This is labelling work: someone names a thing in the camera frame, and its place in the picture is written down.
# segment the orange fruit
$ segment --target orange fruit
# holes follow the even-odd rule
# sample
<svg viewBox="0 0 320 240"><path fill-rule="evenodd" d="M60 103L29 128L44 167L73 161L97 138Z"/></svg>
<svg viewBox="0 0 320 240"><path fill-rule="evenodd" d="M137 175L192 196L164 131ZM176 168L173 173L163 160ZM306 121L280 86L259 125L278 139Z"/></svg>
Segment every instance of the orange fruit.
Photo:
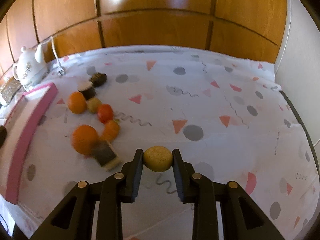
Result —
<svg viewBox="0 0 320 240"><path fill-rule="evenodd" d="M100 106L98 106L98 118L99 121L102 123L106 123L109 120L113 119L113 111L110 105L107 104L102 104Z"/></svg>
<svg viewBox="0 0 320 240"><path fill-rule="evenodd" d="M72 133L71 145L80 154L90 155L92 148L99 141L97 131L89 125L80 125Z"/></svg>
<svg viewBox="0 0 320 240"><path fill-rule="evenodd" d="M115 120L109 120L104 126L100 140L112 142L119 134L120 125Z"/></svg>
<svg viewBox="0 0 320 240"><path fill-rule="evenodd" d="M74 114L81 114L87 109L87 103L83 94L79 91L73 92L68 99L68 108Z"/></svg>

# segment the tomato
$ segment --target tomato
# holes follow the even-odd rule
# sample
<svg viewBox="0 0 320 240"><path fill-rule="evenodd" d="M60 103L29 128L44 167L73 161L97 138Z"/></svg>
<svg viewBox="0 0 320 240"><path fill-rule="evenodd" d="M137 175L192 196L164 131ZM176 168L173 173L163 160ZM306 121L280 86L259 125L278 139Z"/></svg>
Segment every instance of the tomato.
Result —
<svg viewBox="0 0 320 240"><path fill-rule="evenodd" d="M109 120L113 119L113 111L110 105L102 104L98 107L97 115L99 121L102 123L106 123Z"/></svg>

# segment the tablecloth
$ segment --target tablecloth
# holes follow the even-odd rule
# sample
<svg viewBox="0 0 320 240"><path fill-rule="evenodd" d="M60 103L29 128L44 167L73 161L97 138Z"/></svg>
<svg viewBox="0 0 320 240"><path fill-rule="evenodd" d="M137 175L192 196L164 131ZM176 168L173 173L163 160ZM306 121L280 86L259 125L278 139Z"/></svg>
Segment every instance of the tablecloth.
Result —
<svg viewBox="0 0 320 240"><path fill-rule="evenodd" d="M66 75L53 70L43 81L59 92L29 146L19 204L7 204L28 237L78 181L99 182L120 171L106 172L70 144L78 125L103 130L96 115L72 114L66 104L77 83L95 72L108 76L96 92L121 121L113 146L123 162L137 148L178 148L196 172L237 181L285 239L312 217L319 176L304 130L275 84L273 64L167 46L99 49L61 62ZM145 167L139 195L122 205L122 214L125 239L191 239L192 206L179 202L172 169Z"/></svg>

